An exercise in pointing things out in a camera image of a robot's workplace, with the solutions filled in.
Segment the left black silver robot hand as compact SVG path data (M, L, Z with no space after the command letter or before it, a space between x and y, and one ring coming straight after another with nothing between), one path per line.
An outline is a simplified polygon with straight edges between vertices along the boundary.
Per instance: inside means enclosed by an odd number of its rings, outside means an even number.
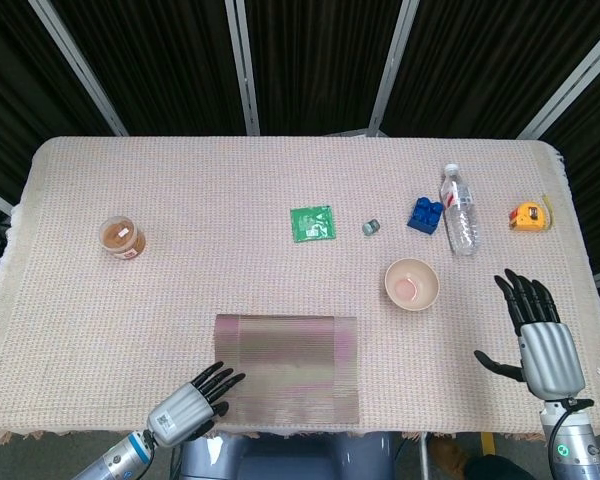
M218 361L179 387L148 415L153 444L175 447L209 432L229 410L226 394L246 378Z

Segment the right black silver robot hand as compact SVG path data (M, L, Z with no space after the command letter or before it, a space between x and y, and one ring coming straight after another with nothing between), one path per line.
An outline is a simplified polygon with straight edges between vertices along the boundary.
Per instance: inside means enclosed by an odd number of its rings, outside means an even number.
M496 362L480 350L475 358L492 373L526 384L543 401L576 397L585 388L585 378L571 331L561 321L550 291L510 269L494 280L517 337L520 364Z

